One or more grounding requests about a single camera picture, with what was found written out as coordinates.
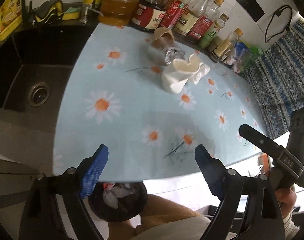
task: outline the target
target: beige pants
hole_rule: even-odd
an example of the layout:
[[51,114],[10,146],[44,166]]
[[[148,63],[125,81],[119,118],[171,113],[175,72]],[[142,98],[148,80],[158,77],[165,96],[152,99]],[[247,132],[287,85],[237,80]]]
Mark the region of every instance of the beige pants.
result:
[[120,223],[109,222],[108,240],[130,240],[154,226],[197,217],[200,214],[173,201],[148,194],[147,204],[140,216],[141,225],[136,228],[131,226],[129,220]]

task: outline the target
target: red label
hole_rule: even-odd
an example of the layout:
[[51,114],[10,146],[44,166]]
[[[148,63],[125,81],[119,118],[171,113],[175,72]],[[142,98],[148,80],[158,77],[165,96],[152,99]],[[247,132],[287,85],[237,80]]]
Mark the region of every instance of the red label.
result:
[[187,4],[182,3],[179,0],[174,0],[166,11],[165,16],[160,23],[160,27],[172,28],[179,20],[187,6]]
[[133,13],[132,22],[143,28],[153,30],[156,29],[164,17],[164,11],[153,9],[139,3]]
[[189,32],[189,36],[192,36],[195,39],[199,39],[202,37],[204,33],[211,27],[213,22],[209,20],[207,17],[202,15],[196,24],[192,27],[191,31]]

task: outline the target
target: black sink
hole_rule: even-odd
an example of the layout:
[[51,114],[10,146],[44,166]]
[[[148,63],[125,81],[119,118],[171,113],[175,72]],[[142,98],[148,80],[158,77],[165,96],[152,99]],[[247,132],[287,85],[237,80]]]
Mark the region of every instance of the black sink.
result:
[[44,26],[13,33],[0,47],[0,108],[55,127],[71,71],[95,26]]

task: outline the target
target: blue floral tablecloth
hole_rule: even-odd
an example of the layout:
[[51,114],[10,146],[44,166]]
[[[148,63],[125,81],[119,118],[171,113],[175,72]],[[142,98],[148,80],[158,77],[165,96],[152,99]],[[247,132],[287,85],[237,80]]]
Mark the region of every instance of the blue floral tablecloth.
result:
[[225,165],[259,152],[239,136],[247,123],[265,131],[249,84],[206,55],[179,43],[211,67],[197,85],[179,95],[165,92],[162,66],[147,55],[152,35],[130,27],[99,24],[87,41],[62,100],[53,173],[62,174],[93,155],[101,144],[109,160],[100,181],[173,177],[199,168],[203,144]]

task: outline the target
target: black cable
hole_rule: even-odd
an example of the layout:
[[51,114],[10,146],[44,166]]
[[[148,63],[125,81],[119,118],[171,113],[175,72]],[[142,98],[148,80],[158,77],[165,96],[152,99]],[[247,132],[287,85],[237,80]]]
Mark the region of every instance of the black cable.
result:
[[[290,18],[289,18],[289,20],[288,20],[288,23],[286,24],[286,26],[284,27],[284,29],[283,29],[281,32],[272,35],[272,36],[267,40],[268,29],[269,29],[270,24],[271,24],[271,22],[272,22],[272,20],[273,20],[273,17],[274,17],[275,15],[279,17],[279,16],[281,15],[281,13],[282,13],[285,9],[287,9],[287,8],[290,9]],[[285,30],[286,30],[286,31],[289,31],[289,30],[290,30],[290,23],[291,23],[291,20],[292,20],[292,14],[293,14],[293,13],[292,13],[292,8],[291,8],[289,5],[287,5],[287,4],[281,6],[280,8],[278,8],[278,9],[272,14],[272,18],[271,18],[270,22],[268,23],[268,26],[267,26],[267,28],[266,28],[266,30],[265,30],[265,43],[268,43],[269,40],[271,40],[273,37],[275,37],[275,36],[277,36],[277,35],[283,33]]]

